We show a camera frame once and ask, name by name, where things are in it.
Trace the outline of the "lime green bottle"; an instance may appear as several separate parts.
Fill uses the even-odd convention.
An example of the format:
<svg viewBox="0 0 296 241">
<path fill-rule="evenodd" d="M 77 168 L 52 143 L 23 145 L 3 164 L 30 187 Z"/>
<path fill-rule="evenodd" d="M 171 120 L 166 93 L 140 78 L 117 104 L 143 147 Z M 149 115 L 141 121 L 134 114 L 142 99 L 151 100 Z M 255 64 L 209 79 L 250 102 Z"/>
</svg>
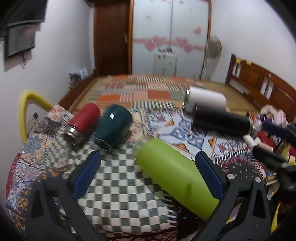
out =
<svg viewBox="0 0 296 241">
<path fill-rule="evenodd" d="M 145 136 L 133 147 L 140 168 L 177 202 L 207 220 L 219 200 L 210 193 L 195 162 L 158 138 Z"/>
</svg>

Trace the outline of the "dark green faceted cup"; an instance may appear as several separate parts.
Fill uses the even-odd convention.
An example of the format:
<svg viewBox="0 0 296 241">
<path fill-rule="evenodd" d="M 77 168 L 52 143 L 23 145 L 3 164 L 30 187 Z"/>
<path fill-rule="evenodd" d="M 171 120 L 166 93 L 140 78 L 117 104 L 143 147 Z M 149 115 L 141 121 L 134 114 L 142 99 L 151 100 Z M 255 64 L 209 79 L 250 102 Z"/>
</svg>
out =
<svg viewBox="0 0 296 241">
<path fill-rule="evenodd" d="M 112 152 L 128 135 L 132 114 L 121 105 L 109 106 L 100 118 L 96 128 L 95 143 L 100 149 Z"/>
</svg>

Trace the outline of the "stuffed doll toy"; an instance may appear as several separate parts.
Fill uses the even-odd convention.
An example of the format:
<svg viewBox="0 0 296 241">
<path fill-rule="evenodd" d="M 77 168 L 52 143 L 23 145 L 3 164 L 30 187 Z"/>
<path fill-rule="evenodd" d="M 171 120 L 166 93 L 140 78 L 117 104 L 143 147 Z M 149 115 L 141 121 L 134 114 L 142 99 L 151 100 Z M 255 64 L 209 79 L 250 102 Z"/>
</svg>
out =
<svg viewBox="0 0 296 241">
<path fill-rule="evenodd" d="M 260 115 L 264 116 L 265 121 L 271 121 L 272 124 L 285 127 L 288 125 L 286 114 L 281 109 L 276 109 L 272 105 L 265 105 L 260 110 Z"/>
</svg>

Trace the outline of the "green white checkered cloth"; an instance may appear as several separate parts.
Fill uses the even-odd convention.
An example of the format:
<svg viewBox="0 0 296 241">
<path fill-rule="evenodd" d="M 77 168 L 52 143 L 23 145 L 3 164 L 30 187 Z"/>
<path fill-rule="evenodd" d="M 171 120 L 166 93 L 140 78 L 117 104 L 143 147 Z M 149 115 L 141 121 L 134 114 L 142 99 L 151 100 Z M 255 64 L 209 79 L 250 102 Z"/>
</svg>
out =
<svg viewBox="0 0 296 241">
<path fill-rule="evenodd" d="M 172 198 L 135 163 L 133 144 L 126 141 L 112 153 L 100 151 L 101 165 L 78 200 L 105 236 L 139 235 L 177 226 Z"/>
</svg>

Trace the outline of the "wooden bed headboard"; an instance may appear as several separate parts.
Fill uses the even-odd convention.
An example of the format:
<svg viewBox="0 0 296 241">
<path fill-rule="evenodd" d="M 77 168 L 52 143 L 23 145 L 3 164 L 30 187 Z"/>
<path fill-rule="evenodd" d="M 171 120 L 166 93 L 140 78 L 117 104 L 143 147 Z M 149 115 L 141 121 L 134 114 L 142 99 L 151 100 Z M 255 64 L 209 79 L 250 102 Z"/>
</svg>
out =
<svg viewBox="0 0 296 241">
<path fill-rule="evenodd" d="M 295 89 L 269 70 L 231 55 L 226 84 L 239 91 L 257 109 L 272 105 L 295 121 Z"/>
</svg>

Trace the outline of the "red thermos bottle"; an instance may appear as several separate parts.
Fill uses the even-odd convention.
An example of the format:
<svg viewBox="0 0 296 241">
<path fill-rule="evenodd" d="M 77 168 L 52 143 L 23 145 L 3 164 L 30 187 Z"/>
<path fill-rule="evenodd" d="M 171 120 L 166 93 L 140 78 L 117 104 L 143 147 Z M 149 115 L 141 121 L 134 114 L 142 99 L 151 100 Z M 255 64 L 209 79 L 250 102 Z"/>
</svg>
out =
<svg viewBox="0 0 296 241">
<path fill-rule="evenodd" d="M 95 128 L 99 116 L 100 109 L 95 103 L 86 104 L 67 124 L 65 141 L 72 146 L 83 143 Z"/>
</svg>

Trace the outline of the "black bottle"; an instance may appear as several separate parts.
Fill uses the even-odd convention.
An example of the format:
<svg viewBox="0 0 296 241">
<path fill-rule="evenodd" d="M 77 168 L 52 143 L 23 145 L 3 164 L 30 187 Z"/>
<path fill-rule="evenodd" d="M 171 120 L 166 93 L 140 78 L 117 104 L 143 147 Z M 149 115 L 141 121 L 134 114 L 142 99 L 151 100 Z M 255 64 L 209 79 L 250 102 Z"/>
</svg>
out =
<svg viewBox="0 0 296 241">
<path fill-rule="evenodd" d="M 192 129 L 194 128 L 242 137 L 252 133 L 254 124 L 246 116 L 229 113 L 225 110 L 195 106 L 192 122 Z"/>
</svg>

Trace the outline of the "colourful patchwork quilt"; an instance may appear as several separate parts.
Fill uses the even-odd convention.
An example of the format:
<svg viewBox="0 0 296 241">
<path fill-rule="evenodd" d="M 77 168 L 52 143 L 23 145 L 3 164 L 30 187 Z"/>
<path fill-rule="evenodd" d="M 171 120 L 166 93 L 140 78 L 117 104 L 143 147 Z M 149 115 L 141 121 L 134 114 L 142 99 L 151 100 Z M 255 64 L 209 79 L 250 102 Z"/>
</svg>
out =
<svg viewBox="0 0 296 241">
<path fill-rule="evenodd" d="M 204 151 L 222 158 L 227 169 L 231 155 L 242 153 L 242 138 L 193 132 L 191 121 L 181 110 L 185 90 L 194 85 L 186 78 L 112 76 L 98 79 L 88 92 L 86 104 L 101 112 L 118 110 L 126 118 L 119 144 L 110 152 L 93 133 L 79 146 L 64 139 L 67 124 L 79 108 L 68 112 L 55 105 L 27 137 L 16 155 L 6 183 L 6 204 L 20 233 L 25 233 L 27 207 L 37 177 L 58 177 L 84 162 L 93 150 L 100 150 L 101 168 L 86 196 L 79 200 L 85 214 L 105 237 L 112 240 L 177 240 L 188 235 L 186 226 L 178 231 L 178 218 L 201 220 L 187 212 L 134 163 L 132 148 L 141 137 L 151 135 L 174 146 L 192 159 Z"/>
</svg>

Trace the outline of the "white bottle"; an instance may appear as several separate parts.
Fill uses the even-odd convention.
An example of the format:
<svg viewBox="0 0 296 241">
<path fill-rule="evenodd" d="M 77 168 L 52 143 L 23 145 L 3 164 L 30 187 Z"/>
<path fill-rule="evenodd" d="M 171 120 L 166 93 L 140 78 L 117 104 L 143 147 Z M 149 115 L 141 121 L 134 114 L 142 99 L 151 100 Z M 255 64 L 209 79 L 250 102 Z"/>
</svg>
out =
<svg viewBox="0 0 296 241">
<path fill-rule="evenodd" d="M 226 105 L 224 94 L 194 86 L 186 90 L 183 102 L 184 111 L 187 113 L 192 113 L 195 106 L 226 110 Z"/>
</svg>

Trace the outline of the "yellow foam tube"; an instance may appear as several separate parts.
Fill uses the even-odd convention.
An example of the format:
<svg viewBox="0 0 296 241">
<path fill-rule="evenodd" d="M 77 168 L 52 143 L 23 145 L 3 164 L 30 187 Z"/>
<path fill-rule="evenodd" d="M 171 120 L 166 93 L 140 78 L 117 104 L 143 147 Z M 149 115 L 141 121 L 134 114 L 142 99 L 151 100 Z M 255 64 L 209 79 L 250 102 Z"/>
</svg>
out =
<svg viewBox="0 0 296 241">
<path fill-rule="evenodd" d="M 22 143 L 27 141 L 27 120 L 30 119 L 34 111 L 41 108 L 44 111 L 50 111 L 53 108 L 53 104 L 32 90 L 22 92 L 18 104 L 18 123 Z"/>
</svg>

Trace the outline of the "bag on floor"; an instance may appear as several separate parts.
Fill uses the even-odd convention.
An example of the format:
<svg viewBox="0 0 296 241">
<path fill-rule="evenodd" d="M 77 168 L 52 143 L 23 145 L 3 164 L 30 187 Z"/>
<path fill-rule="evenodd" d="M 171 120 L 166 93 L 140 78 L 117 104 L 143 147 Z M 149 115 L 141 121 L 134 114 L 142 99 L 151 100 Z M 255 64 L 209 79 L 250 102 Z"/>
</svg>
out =
<svg viewBox="0 0 296 241">
<path fill-rule="evenodd" d="M 69 73 L 69 89 L 73 89 L 84 79 L 88 78 L 88 70 L 86 67 L 80 68 L 74 73 Z"/>
</svg>

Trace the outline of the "white standing fan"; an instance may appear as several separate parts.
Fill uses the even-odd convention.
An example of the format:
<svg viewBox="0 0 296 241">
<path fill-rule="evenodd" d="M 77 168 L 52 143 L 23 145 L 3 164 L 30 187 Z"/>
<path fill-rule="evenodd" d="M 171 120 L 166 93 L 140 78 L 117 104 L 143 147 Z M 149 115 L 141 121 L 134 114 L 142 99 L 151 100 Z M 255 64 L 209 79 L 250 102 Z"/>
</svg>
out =
<svg viewBox="0 0 296 241">
<path fill-rule="evenodd" d="M 205 45 L 204 61 L 200 79 L 210 80 L 213 76 L 222 53 L 222 42 L 218 36 L 211 36 Z"/>
</svg>

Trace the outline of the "frosted sliding wardrobe doors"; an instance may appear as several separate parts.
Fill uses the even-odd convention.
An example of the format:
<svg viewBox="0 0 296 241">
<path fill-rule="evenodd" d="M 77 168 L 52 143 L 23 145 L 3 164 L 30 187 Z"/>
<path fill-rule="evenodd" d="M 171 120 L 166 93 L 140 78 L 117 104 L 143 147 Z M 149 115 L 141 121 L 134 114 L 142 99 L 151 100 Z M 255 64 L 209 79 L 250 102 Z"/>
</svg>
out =
<svg viewBox="0 0 296 241">
<path fill-rule="evenodd" d="M 211 1 L 134 1 L 132 73 L 153 74 L 154 53 L 177 54 L 176 77 L 199 78 L 210 33 Z"/>
</svg>

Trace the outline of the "dark brown wooden door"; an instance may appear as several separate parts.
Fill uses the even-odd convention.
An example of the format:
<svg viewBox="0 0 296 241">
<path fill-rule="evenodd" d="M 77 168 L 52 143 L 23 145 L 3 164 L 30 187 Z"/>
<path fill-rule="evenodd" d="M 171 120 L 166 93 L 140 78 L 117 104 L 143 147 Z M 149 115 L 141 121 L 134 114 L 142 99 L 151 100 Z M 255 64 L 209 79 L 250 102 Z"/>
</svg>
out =
<svg viewBox="0 0 296 241">
<path fill-rule="evenodd" d="M 132 73 L 134 1 L 94 1 L 94 59 L 98 76 Z"/>
</svg>

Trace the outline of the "small black wall monitor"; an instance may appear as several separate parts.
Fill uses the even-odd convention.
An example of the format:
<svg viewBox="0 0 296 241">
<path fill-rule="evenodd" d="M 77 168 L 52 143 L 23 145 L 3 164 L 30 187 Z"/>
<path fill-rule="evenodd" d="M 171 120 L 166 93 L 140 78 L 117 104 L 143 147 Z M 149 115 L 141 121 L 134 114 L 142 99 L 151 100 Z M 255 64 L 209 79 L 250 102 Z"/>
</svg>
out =
<svg viewBox="0 0 296 241">
<path fill-rule="evenodd" d="M 4 56 L 8 60 L 35 47 L 36 25 L 18 25 L 9 27 L 4 41 Z"/>
</svg>

